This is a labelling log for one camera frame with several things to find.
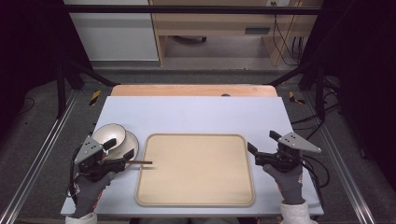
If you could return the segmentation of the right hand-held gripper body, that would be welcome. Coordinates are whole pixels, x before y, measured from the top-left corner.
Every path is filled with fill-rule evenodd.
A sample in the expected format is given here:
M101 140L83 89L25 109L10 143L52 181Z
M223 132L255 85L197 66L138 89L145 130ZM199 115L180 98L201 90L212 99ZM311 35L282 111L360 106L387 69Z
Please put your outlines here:
M296 168L301 163L301 151L320 153L321 149L294 132L281 136L276 141L276 152L260 152L254 155L255 164L264 166L272 165L281 173L286 173Z

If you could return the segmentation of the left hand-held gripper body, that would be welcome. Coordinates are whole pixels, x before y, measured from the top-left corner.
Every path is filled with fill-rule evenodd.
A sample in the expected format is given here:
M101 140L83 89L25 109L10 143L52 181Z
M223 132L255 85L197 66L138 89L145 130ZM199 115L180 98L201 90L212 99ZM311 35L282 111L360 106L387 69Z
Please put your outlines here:
M108 151L104 150L102 144L88 136L74 158L78 173L84 175L92 182L97 182L109 172L118 173L124 171L126 164L124 159L104 160L104 155Z

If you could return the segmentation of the person's right hand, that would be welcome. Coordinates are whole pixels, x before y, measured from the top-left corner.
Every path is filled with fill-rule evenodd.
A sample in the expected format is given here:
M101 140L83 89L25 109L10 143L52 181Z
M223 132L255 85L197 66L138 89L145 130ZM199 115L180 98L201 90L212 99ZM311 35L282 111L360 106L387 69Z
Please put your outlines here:
M302 195L303 168L301 165L286 173L279 172L270 164L264 165L263 170L277 183L284 204L297 205L305 202Z

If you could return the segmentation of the person's left hand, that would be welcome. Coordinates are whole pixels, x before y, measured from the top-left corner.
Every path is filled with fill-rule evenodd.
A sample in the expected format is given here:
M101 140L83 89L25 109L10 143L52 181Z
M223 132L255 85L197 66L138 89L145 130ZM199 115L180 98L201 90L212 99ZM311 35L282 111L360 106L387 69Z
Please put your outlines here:
M77 205L73 218L82 218L93 212L97 202L99 201L102 192L110 182L115 178L114 172L109 172L97 182L92 182L87 177L80 175L76 184L79 189L77 194Z

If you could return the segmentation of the cream plate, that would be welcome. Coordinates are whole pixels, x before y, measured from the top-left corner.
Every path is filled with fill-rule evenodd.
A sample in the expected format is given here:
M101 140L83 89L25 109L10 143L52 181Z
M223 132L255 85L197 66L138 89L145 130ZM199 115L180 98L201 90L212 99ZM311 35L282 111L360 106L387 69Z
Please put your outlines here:
M122 159L125 154L128 154L131 151L134 154L129 156L129 161L134 161L139 151L139 143L136 136L133 133L127 131L124 142L119 147L110 150L108 155L105 157L105 160L111 161Z

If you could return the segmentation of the cream bowl with dark rim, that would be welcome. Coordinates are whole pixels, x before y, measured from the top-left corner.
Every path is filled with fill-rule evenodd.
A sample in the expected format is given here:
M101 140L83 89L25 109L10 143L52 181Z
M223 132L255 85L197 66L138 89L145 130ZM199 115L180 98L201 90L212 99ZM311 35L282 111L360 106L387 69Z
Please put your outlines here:
M119 124L110 123L97 129L93 133L92 138L102 145L109 140L115 139L116 143L113 144L112 147L106 147L106 149L113 150L124 143L126 139L126 130Z

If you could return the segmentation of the yellow black floor marker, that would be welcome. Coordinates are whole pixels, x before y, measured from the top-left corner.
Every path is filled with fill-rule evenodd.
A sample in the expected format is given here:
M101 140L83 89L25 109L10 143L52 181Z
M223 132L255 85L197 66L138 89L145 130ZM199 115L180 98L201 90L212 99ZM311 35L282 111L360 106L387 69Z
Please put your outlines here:
M290 102L293 102L293 103L296 103L296 104L299 104L299 105L305 105L305 100L297 99L295 97L293 91L289 91L289 99L290 99Z
M92 98L91 98L91 100L90 100L89 105L95 105L95 103L96 103L98 97L100 96L100 94L101 94L101 91L99 91L99 90L98 90L98 91L95 91L95 92L93 93L93 95L92 95Z

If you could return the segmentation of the black metal stand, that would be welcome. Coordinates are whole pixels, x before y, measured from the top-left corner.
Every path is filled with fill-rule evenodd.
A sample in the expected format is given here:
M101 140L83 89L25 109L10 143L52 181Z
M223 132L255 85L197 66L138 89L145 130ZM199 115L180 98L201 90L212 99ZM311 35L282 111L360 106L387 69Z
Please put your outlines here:
M279 77L271 82L270 86L276 87L281 83L289 80L292 77L303 74L298 86L301 91L309 90L313 84L315 88L315 112L321 121L325 120L325 109L323 100L323 90L325 83L324 67L320 63L307 62L298 65L295 69L288 72L286 75Z
M113 82L105 77L100 76L99 74L94 72L92 68L88 68L87 66L77 63L76 61L68 60L58 63L58 66L56 68L56 83L57 83L57 93L58 93L58 114L57 114L58 119L64 114L66 110L64 80L67 79L69 81L73 90L80 90L84 86L84 82L82 81L79 74L65 75L63 73L63 69L66 67L71 67L72 69L77 70L79 73L85 74L108 87L117 86L116 82Z

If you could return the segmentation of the beige tray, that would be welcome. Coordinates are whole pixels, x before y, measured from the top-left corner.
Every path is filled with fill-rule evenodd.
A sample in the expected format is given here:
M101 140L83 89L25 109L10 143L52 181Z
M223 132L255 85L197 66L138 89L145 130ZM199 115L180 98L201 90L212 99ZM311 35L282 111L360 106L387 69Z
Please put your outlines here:
M136 200L145 206L248 206L255 199L247 142L238 134L151 135Z

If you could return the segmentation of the black curtain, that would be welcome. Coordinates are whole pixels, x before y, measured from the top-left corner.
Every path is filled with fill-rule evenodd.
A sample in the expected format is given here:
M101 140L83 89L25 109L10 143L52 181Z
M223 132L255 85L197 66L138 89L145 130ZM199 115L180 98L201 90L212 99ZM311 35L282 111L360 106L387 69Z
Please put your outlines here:
M64 55L89 68L88 55L68 13L42 6L62 6L64 0L0 0L0 138L11 127L26 93L56 79L58 63L50 43L33 26L38 12Z
M362 147L396 190L396 0L323 0L303 60L341 83L340 103Z

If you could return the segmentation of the white cabinet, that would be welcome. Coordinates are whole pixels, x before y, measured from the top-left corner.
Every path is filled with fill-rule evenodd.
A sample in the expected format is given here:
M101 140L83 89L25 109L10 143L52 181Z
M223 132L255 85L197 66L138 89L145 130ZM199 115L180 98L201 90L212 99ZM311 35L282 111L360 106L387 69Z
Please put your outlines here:
M93 62L158 61L149 13L70 13Z

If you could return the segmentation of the light wooden desk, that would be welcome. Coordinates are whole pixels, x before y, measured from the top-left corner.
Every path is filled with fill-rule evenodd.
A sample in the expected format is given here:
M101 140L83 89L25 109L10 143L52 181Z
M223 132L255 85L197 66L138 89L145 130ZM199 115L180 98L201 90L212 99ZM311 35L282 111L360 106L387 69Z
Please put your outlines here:
M148 0L152 6L321 7L324 0ZM151 15L157 50L165 54L168 36L259 36L273 65L279 65L294 37L308 38L315 15L162 14Z

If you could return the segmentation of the aluminium floor rail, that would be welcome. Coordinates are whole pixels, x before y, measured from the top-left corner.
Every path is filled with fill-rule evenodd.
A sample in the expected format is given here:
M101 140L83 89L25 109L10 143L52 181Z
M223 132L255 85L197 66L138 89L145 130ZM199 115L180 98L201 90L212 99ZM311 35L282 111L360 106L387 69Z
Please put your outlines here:
M25 174L17 191L15 192L11 202L8 204L6 210L0 216L0 224L13 224L17 219L19 212L22 209L28 195L30 194L34 183L36 182L49 154L51 153L61 131L79 96L79 91L71 91L70 96L66 101L66 107L62 115L54 121L45 141L38 150L35 159Z
M307 106L314 115L315 123L318 129L313 133L314 136L320 138L322 151L332 161L332 168L336 172L335 179L337 179L343 186L344 193L348 197L349 203L359 220L360 224L377 224L375 218L370 210L368 204L363 198L361 191L350 172L345 160L342 158L335 141L326 124L329 119L320 119L318 112L314 106L315 100L313 95L309 92L303 92L303 97L306 100Z

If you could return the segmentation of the black horizontal frame bar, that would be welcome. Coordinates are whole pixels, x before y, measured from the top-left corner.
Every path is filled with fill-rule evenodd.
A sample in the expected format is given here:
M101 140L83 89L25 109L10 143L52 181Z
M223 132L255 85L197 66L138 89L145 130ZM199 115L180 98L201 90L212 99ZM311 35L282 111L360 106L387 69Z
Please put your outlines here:
M65 5L62 9L70 13L318 15L321 12L319 7Z

